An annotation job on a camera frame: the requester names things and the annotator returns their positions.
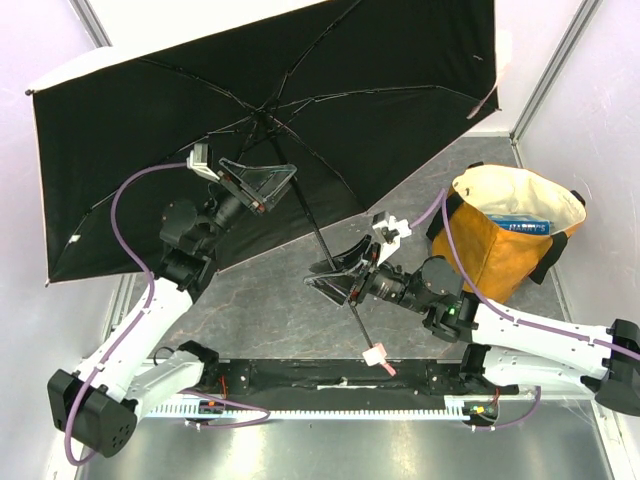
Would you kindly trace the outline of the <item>blue Harry's razor box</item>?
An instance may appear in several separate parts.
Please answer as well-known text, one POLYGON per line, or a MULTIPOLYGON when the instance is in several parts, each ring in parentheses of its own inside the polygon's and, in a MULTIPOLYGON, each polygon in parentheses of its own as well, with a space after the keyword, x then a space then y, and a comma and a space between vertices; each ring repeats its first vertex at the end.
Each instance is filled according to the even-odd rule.
POLYGON ((549 235, 552 226, 549 220, 530 214, 490 214, 488 219, 504 230, 530 235, 549 235))

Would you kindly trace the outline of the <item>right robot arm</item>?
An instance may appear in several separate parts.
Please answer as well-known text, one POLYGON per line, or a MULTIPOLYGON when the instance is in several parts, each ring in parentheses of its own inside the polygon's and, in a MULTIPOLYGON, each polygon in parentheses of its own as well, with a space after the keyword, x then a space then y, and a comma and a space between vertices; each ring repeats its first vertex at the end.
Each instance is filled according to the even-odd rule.
POLYGON ((373 296, 421 315, 437 338, 466 343, 462 377, 495 387, 571 385, 610 410, 639 414, 637 324, 581 325, 518 311, 465 291, 462 276, 442 256, 413 272, 381 256, 380 244, 364 236, 312 265, 304 283, 339 306, 373 296))

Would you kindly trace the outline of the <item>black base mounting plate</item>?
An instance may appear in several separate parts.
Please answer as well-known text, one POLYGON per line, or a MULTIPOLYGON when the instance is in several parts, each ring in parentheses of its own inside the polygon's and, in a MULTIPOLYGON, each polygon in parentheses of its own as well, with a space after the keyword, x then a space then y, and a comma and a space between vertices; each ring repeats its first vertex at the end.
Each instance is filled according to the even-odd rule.
POLYGON ((459 361, 393 360, 394 376, 355 359, 231 359, 218 364, 215 393, 269 410, 442 409, 446 396, 515 396, 466 373, 459 361))

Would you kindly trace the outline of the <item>pink folding umbrella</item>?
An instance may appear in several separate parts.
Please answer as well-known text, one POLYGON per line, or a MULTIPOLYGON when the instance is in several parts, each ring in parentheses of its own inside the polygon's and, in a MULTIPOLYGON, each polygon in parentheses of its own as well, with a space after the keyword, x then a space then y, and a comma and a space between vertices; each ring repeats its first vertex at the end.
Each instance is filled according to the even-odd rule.
POLYGON ((47 277, 152 269, 174 200, 220 186, 184 167, 195 143, 296 186, 246 213, 217 270, 369 210, 499 108, 491 1, 325 1, 157 51, 105 47, 33 81, 47 277))

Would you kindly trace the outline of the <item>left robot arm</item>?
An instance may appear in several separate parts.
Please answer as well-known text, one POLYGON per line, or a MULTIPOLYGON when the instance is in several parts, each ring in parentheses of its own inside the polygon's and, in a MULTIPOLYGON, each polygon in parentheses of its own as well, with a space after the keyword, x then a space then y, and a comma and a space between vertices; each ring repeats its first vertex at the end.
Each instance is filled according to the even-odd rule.
POLYGON ((197 206, 170 202, 162 214, 160 264, 152 269, 127 244, 118 225, 119 203, 110 209, 113 234, 141 268, 147 287, 134 310, 74 371, 57 370, 47 384, 55 426, 64 435, 67 461, 81 466, 96 454, 109 458, 130 440, 140 420, 171 396, 218 380, 219 355, 195 341, 144 373, 139 367, 166 331, 201 297, 216 273, 216 249, 248 212, 263 215, 291 186, 290 163, 249 167, 227 159, 212 172, 203 161, 184 167, 220 186, 197 206))

